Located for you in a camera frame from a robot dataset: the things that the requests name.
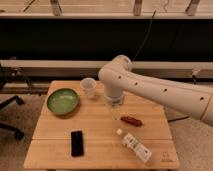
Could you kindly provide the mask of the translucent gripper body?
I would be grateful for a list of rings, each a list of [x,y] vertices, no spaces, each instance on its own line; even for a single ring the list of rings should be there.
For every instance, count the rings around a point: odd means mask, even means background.
[[[107,101],[109,112],[112,115],[114,120],[118,120],[120,118],[120,107],[123,104],[122,99],[109,99]]]

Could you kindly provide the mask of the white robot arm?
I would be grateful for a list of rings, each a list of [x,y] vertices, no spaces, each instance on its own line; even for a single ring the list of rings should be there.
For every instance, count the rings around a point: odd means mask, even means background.
[[[124,91],[175,109],[213,126],[213,88],[142,76],[132,72],[132,62],[118,55],[98,73],[110,105],[122,104]]]

